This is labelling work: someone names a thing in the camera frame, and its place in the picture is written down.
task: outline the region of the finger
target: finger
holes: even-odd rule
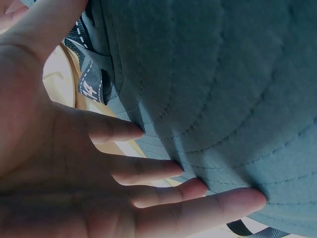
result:
[[[38,0],[1,38],[23,48],[44,64],[84,11],[88,0]]]
[[[166,179],[180,176],[182,168],[171,160],[153,160],[148,158],[136,158],[107,155],[110,172],[114,179],[123,185],[139,182]]]
[[[176,187],[126,186],[131,202],[139,208],[176,203],[198,197],[207,192],[207,186],[198,178]]]
[[[236,221],[262,209],[265,203],[266,198],[257,190],[241,188],[180,203],[140,209],[137,211],[136,237],[187,237]]]
[[[91,140],[96,144],[109,141],[138,139],[143,131],[134,123],[89,111],[78,111],[88,130]]]
[[[17,11],[19,8],[25,6],[20,0],[10,0],[11,5],[7,8],[6,13]]]
[[[23,6],[16,11],[9,12],[0,17],[0,30],[8,29],[17,23],[27,12],[28,7]]]
[[[5,14],[8,8],[12,5],[14,0],[1,0],[0,1],[0,15]]]

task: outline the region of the fabric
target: fabric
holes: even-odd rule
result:
[[[248,228],[244,225],[241,220],[231,222],[227,224],[229,229],[231,229],[235,234],[248,238],[281,238],[288,236],[289,234],[271,227],[268,227],[258,233],[253,234]]]
[[[64,44],[72,49],[79,59],[82,76],[78,91],[96,102],[107,104],[111,82],[105,70],[112,68],[112,62],[109,57],[93,52],[94,47],[82,18],[76,21],[75,26],[64,39]]]
[[[316,12],[315,0],[92,0],[83,19],[112,59],[108,105],[144,128],[148,157],[209,194],[258,188],[268,203],[250,218],[317,237]]]

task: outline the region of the hand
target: hand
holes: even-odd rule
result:
[[[143,135],[134,124],[52,103],[43,65],[87,0],[40,0],[0,36],[0,237],[185,237],[261,209],[253,189],[202,197],[172,161],[99,152],[92,141]]]
[[[20,0],[1,0],[0,2],[0,31],[10,28],[28,10]]]

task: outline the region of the stitching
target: stitching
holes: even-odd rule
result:
[[[254,159],[254,160],[251,160],[251,161],[248,161],[248,162],[245,162],[245,163],[241,163],[241,164],[237,164],[237,165],[234,165],[233,167],[226,167],[226,168],[217,168],[217,167],[208,168],[208,167],[201,167],[201,168],[203,168],[203,169],[211,169],[211,170],[238,169],[238,168],[244,167],[244,166],[249,165],[249,164],[254,164],[255,162],[264,160],[264,159],[268,158],[270,155],[273,155],[273,154],[279,152],[280,150],[282,150],[283,148],[289,146],[290,143],[292,143],[292,142],[294,142],[296,139],[300,138],[305,132],[307,132],[309,129],[311,129],[312,127],[314,127],[316,124],[317,124],[317,117],[315,117],[315,118],[313,119],[313,122],[312,122],[311,124],[309,124],[309,125],[307,125],[306,127],[304,127],[300,132],[298,132],[298,133],[296,134],[295,137],[293,137],[293,138],[291,138],[290,140],[286,141],[281,147],[272,150],[271,152],[267,153],[266,155],[259,156],[258,158]],[[174,152],[184,153],[184,154],[188,153],[188,152],[182,152],[182,151],[174,151]]]
[[[289,6],[288,7],[288,12],[289,12],[289,15],[290,15],[290,20],[289,20],[289,23],[287,24],[287,32],[289,31],[289,28],[290,28],[290,25],[292,23],[292,18],[293,18],[293,14],[292,14],[292,6]],[[286,34],[284,35],[284,38],[283,38],[283,41],[282,41],[282,44],[281,44],[281,49],[282,49],[282,56],[280,57],[280,60],[282,58],[284,58],[284,54],[285,54],[285,41],[286,41]],[[249,109],[249,114],[248,116],[238,125],[238,127],[236,129],[234,129],[229,135],[227,135],[226,137],[224,137],[223,139],[221,139],[220,141],[216,142],[215,144],[209,146],[209,147],[206,147],[206,148],[203,148],[203,149],[199,149],[199,150],[195,150],[195,151],[188,151],[188,152],[180,152],[180,153],[201,153],[201,152],[204,152],[206,150],[209,150],[211,148],[214,148],[220,144],[222,144],[223,142],[225,141],[228,141],[229,138],[233,135],[236,135],[237,134],[237,131],[242,129],[245,124],[246,124],[246,121],[250,120],[253,116],[254,116],[254,109],[259,105],[261,104],[262,102],[265,101],[265,94],[269,91],[270,87],[272,86],[272,84],[276,81],[276,75],[277,73],[277,68],[275,67],[275,69],[272,70],[271,72],[271,81],[270,83],[266,86],[266,88],[264,89],[264,91],[260,94],[260,97],[257,99],[256,103],[252,106],[252,108]],[[190,130],[193,130],[195,127],[193,125],[191,125],[190,129],[187,129],[186,131],[189,132]],[[179,135],[175,135],[173,137],[163,137],[163,138],[160,138],[162,140],[166,140],[166,139],[173,139],[175,137],[178,137]]]
[[[164,158],[170,159],[169,157],[160,155],[160,154],[155,153],[155,152],[152,152],[152,151],[148,151],[148,150],[142,150],[142,151],[149,152],[149,153],[156,154],[156,155],[162,156],[162,157],[164,157]],[[218,181],[214,181],[214,180],[211,180],[211,179],[209,179],[209,178],[202,177],[202,176],[199,176],[199,177],[202,178],[202,179],[206,179],[206,180],[215,182],[215,183],[219,183],[219,184],[238,185],[238,184],[235,184],[235,183],[218,182]]]
[[[169,158],[169,157],[167,157],[167,156],[164,156],[164,155],[161,155],[161,154],[158,154],[158,153],[152,152],[152,151],[150,151],[150,150],[144,150],[144,149],[142,149],[142,151],[145,151],[145,152],[148,152],[148,153],[152,153],[152,154],[155,154],[155,155],[159,155],[159,156],[162,156],[163,158],[170,159],[170,158]]]
[[[303,175],[303,176],[298,176],[298,177],[295,177],[295,178],[288,178],[288,179],[285,179],[285,180],[282,180],[282,181],[255,183],[255,185],[277,185],[277,184],[282,184],[282,183],[289,183],[289,182],[301,180],[301,179],[304,179],[304,178],[307,178],[307,177],[312,177],[314,175],[317,175],[317,171],[313,171],[313,172],[311,172],[309,174],[306,174],[306,175]],[[246,185],[245,183],[228,183],[228,182],[214,181],[214,180],[211,180],[211,179],[205,178],[205,177],[202,177],[202,178],[207,179],[207,180],[209,180],[211,182],[215,182],[215,183],[219,183],[219,184],[225,184],[225,185],[235,185],[235,186],[245,186]]]
[[[201,121],[203,119],[203,114],[208,109],[207,104],[212,100],[212,91],[213,91],[213,89],[215,89],[213,86],[217,86],[217,73],[219,71],[220,57],[221,57],[221,52],[222,52],[223,46],[224,46],[224,13],[225,13],[225,10],[223,7],[222,0],[220,0],[219,5],[220,5],[220,10],[222,11],[222,15],[221,15],[222,23],[221,23],[221,27],[219,30],[219,42],[218,42],[218,50],[217,50],[217,56],[216,56],[216,66],[215,66],[215,71],[214,71],[213,77],[211,77],[211,81],[209,82],[209,85],[208,85],[209,89],[208,89],[207,96],[205,97],[205,101],[204,101],[202,107],[200,108],[198,115],[195,117],[194,122],[191,123],[191,125],[185,131],[183,131],[182,133],[180,133],[178,135],[175,135],[172,137],[166,137],[164,139],[177,138],[177,137],[180,137],[184,134],[187,134],[189,131],[191,131],[194,128],[194,126],[198,125],[199,121]],[[151,122],[145,123],[145,124],[152,124],[155,122],[157,122],[157,120],[154,120],[154,121],[151,121]]]
[[[121,95],[121,91],[122,91],[123,85],[124,85],[124,83],[125,83],[125,75],[124,75],[124,73],[123,73],[122,61],[121,61],[121,56],[120,56],[120,49],[119,49],[119,44],[118,44],[118,39],[117,39],[117,33],[116,33],[116,30],[115,30],[115,26],[114,26],[113,16],[111,16],[111,19],[112,19],[112,29],[113,29],[113,31],[114,31],[114,41],[115,41],[115,44],[116,44],[116,48],[118,49],[119,66],[120,66],[120,68],[121,68],[121,72],[122,72],[122,75],[123,75],[123,81],[122,81],[122,84],[121,84],[120,89],[119,89],[118,92],[117,92],[117,95],[115,95],[114,97],[111,97],[110,100],[115,99],[115,98],[118,98],[118,97]]]
[[[300,137],[303,133],[307,132],[307,130],[309,130],[310,128],[314,127],[317,123],[317,117],[313,118],[313,123],[312,124],[309,124],[307,125],[306,127],[304,127],[300,132],[297,133],[297,135],[295,137],[293,137],[292,139],[286,141],[283,146],[279,147],[279,148],[276,148],[274,149],[273,151],[271,151],[270,153],[266,154],[266,155],[263,155],[263,156],[260,156],[258,157],[257,159],[253,160],[253,161],[250,161],[250,162],[247,162],[246,164],[252,164],[253,162],[256,162],[256,161],[259,161],[259,160],[262,160],[261,158],[262,157],[268,157],[269,155],[271,154],[275,154],[276,152],[278,152],[279,150],[283,149],[284,147],[287,147],[289,146],[289,144],[291,142],[293,142],[294,140],[296,140],[298,137]],[[168,151],[173,151],[173,152],[177,152],[177,153],[182,153],[182,154],[194,154],[194,153],[199,153],[199,152],[204,152],[206,149],[200,149],[200,150],[195,150],[195,151],[178,151],[178,150],[172,150],[172,149],[169,149],[169,148],[165,148],[163,146],[159,146],[159,145],[153,145],[153,144],[149,144],[149,143],[146,143],[146,142],[143,142],[143,141],[138,141],[138,142],[141,142],[141,143],[144,143],[144,144],[148,144],[148,145],[152,145],[152,146],[156,146],[156,147],[160,147],[162,149],[165,149],[165,150],[168,150]],[[201,167],[203,169],[214,169],[214,168],[208,168],[208,167]]]
[[[80,32],[80,29],[79,29],[79,23],[78,23],[78,21],[76,21],[76,26],[77,26],[77,33],[78,33],[78,35],[80,35],[81,32]],[[88,49],[88,46],[85,44],[84,38],[83,38],[83,37],[80,37],[80,40],[81,40],[82,43],[84,43],[84,47],[85,47],[86,49]]]
[[[84,77],[80,80],[80,93],[83,94],[83,89],[82,89],[82,86],[83,86],[83,83],[85,81],[85,77],[87,76],[88,72],[90,71],[91,67],[93,66],[93,62],[91,61],[90,63],[90,67],[88,68],[88,71],[84,74]]]
[[[187,180],[188,180],[188,178],[186,178],[186,177],[184,177],[184,176],[182,176],[182,175],[180,175],[179,177],[181,177],[181,178],[183,178],[183,179],[187,179]]]
[[[140,75],[141,75],[141,81],[140,81],[140,84],[141,84],[141,85],[140,85],[140,88],[139,88],[140,92],[139,92],[139,95],[138,95],[138,100],[137,100],[137,102],[132,106],[132,108],[130,108],[130,109],[128,109],[128,110],[124,110],[124,111],[122,111],[122,112],[115,113],[116,115],[123,114],[123,113],[128,113],[128,112],[130,112],[130,111],[135,110],[135,109],[138,107],[138,105],[139,105],[139,103],[140,103],[140,100],[141,100],[141,98],[142,98],[142,95],[143,95],[143,93],[144,93],[144,82],[143,82],[144,77],[143,77],[143,74],[142,74],[142,70],[140,70],[141,68],[143,68],[143,63],[142,63],[142,61],[141,61],[141,46],[140,46],[141,43],[140,43],[140,37],[139,37],[139,35],[137,34],[137,29],[138,29],[138,27],[137,27],[136,20],[135,20],[135,11],[133,10],[134,7],[132,7],[132,2],[131,2],[131,1],[130,1],[130,3],[129,3],[129,6],[130,6],[130,8],[131,8],[131,11],[133,12],[133,14],[132,14],[132,18],[133,18],[133,29],[134,29],[134,32],[135,32],[136,45],[137,45],[137,49],[138,49],[138,63],[139,63],[138,72],[139,72]]]
[[[160,137],[158,137],[158,136],[153,136],[153,135],[144,135],[144,136],[146,136],[146,137],[150,137],[150,138],[161,139]]]
[[[263,217],[265,217],[265,218],[267,218],[269,220],[282,222],[282,223],[285,223],[285,224],[288,224],[288,225],[292,225],[292,226],[295,226],[295,227],[312,228],[312,226],[304,226],[304,225],[299,225],[299,224],[293,223],[293,222],[285,222],[284,220],[276,219],[276,218],[273,218],[273,217],[269,217],[269,216],[263,215],[263,214],[258,213],[258,212],[255,212],[255,214],[263,216]]]
[[[147,124],[152,124],[155,121],[160,121],[162,120],[167,114],[168,110],[171,108],[171,101],[173,96],[175,95],[175,46],[176,46],[176,41],[175,41],[175,32],[176,32],[176,23],[175,23],[175,18],[174,18],[174,11],[172,9],[172,4],[173,0],[168,1],[168,15],[169,15],[169,21],[170,21],[170,26],[171,26],[171,45],[172,45],[172,50],[171,50],[171,71],[170,71],[170,87],[169,87],[169,93],[168,93],[168,98],[167,98],[167,103],[163,111],[160,113],[158,117],[156,117],[155,120],[144,123],[144,125]]]
[[[100,82],[100,85],[99,85],[99,89],[98,89],[98,98],[99,98],[99,102],[101,102],[101,97],[100,97],[100,90],[101,90],[101,86],[102,86],[102,81]]]
[[[294,206],[294,205],[308,205],[313,204],[316,205],[317,200],[309,201],[309,202],[290,202],[290,203],[280,203],[280,202],[268,202],[268,205],[275,205],[275,206]]]

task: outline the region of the printed number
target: printed number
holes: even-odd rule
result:
[[[93,90],[92,86],[89,86],[88,83],[84,80],[84,88],[85,90],[83,90],[83,93],[85,94],[85,96],[89,96],[95,100],[97,100],[97,98],[94,96],[94,94],[97,95],[97,92]]]

